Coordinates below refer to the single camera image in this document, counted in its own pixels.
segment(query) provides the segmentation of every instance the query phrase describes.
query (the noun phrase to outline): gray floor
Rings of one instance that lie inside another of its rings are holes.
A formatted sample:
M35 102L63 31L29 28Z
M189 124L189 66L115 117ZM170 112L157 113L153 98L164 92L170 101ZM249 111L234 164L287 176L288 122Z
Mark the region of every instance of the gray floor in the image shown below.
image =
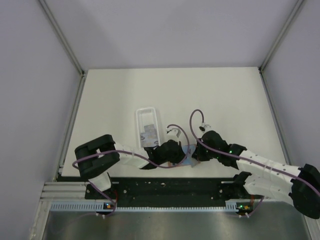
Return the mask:
M305 221L285 203L264 202L249 219L226 213L117 213L107 217L51 212L44 240L308 240Z

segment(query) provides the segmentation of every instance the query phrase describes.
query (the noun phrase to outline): white plastic container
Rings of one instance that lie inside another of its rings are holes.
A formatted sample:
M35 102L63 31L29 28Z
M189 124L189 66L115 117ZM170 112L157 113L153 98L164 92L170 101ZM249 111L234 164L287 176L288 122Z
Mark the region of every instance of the white plastic container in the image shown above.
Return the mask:
M135 112L137 137L140 148L160 146L160 135L156 109L140 108Z

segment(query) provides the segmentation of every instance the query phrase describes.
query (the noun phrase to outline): white wall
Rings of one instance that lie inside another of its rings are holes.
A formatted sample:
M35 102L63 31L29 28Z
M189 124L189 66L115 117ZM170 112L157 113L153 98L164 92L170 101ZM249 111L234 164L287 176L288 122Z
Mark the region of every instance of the white wall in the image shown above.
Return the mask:
M308 0L265 76L290 157L320 169L320 1Z
M35 0L0 1L0 239L26 239L79 75Z
M260 66L297 0L46 0L85 69Z

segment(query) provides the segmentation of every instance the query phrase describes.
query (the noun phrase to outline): white table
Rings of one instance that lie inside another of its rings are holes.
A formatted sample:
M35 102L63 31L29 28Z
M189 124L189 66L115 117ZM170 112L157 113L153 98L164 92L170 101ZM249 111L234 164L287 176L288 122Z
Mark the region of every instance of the white table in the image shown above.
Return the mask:
M143 107L156 108L162 139L168 124L178 124L196 143L189 117L194 109L201 109L206 123L228 143L285 163L256 67L94 69L86 78L62 176L79 176L71 165L75 148L102 135L111 134L116 142L137 147L135 111ZM196 114L193 126L200 124L201 116ZM238 173L216 160L193 168L153 170L116 164L108 172L111 177L203 178Z

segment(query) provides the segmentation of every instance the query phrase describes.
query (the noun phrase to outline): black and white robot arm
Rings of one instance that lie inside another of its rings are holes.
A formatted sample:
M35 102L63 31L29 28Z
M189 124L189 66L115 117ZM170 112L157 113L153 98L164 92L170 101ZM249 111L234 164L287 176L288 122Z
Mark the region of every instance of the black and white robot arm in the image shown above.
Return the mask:
M309 164L304 167L291 166L261 157L246 147L227 144L221 136L205 123L200 126L202 137L198 139L192 157L205 162L217 159L226 167L241 171L234 182L250 195L261 195L286 202L302 214L320 217L320 173ZM114 164L135 166L150 170L166 162L181 163L186 155L179 141L180 130L168 129L167 139L161 146L130 148L114 142L111 135L104 135L75 149L80 176L88 179L100 191L112 187L108 169Z

